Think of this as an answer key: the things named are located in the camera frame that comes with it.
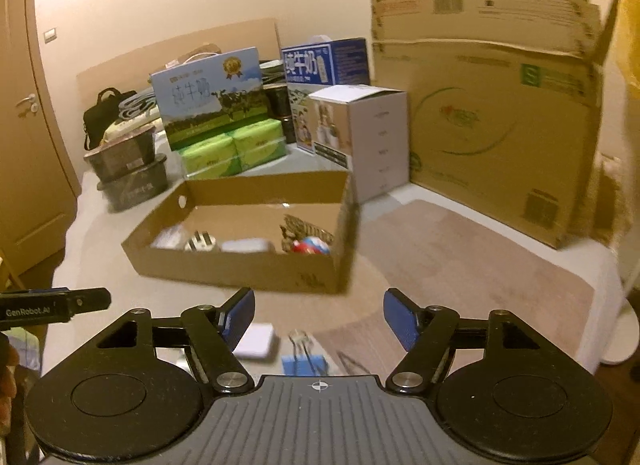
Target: bag handle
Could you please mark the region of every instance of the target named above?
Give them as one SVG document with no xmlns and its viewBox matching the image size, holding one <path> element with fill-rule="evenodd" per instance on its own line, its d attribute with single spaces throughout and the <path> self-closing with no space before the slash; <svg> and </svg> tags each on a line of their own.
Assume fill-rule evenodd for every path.
<svg viewBox="0 0 640 465">
<path fill-rule="evenodd" d="M 102 102 L 102 96 L 107 93 L 108 91 L 113 92 L 113 94 L 116 97 L 119 97 L 120 95 L 122 95 L 122 93 L 120 93 L 118 90 L 116 90 L 115 88 L 105 88 L 104 90 L 102 90 L 100 93 L 98 93 L 98 102 L 96 102 L 96 104 L 100 104 L 100 102 Z"/>
</svg>

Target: barcode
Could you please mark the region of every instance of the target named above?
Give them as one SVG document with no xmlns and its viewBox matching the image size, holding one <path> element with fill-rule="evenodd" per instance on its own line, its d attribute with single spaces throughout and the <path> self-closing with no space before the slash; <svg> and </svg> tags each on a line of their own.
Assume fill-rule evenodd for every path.
<svg viewBox="0 0 640 465">
<path fill-rule="evenodd" d="M 453 14 L 462 10 L 462 0 L 433 0 L 434 14 Z"/>
<path fill-rule="evenodd" d="M 524 206 L 524 219 L 545 229 L 551 229 L 556 222 L 557 215 L 558 200 L 556 198 L 550 194 L 537 191 L 529 193 L 527 203 Z"/>
</svg>

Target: box with cow picture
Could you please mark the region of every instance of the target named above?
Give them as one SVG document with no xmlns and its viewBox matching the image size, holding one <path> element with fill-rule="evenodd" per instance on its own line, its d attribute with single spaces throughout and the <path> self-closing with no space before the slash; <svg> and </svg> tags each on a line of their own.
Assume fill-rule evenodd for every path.
<svg viewBox="0 0 640 465">
<path fill-rule="evenodd" d="M 174 66 L 151 83 L 172 150 L 268 118 L 256 48 Z"/>
</svg>

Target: door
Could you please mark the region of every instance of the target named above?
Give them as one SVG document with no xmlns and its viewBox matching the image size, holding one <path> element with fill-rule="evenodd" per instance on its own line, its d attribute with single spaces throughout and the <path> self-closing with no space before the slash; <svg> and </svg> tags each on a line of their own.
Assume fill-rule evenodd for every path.
<svg viewBox="0 0 640 465">
<path fill-rule="evenodd" d="M 25 0 L 0 0 L 0 251 L 15 274 L 64 248 L 75 209 L 40 106 Z"/>
</svg>

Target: plastic bag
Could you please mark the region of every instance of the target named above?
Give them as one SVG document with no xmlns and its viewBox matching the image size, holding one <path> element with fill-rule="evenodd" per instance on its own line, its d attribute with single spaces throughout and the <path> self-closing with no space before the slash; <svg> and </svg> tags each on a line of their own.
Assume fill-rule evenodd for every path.
<svg viewBox="0 0 640 465">
<path fill-rule="evenodd" d="M 620 0 L 616 48 L 629 90 L 640 98 L 640 0 Z"/>
</svg>

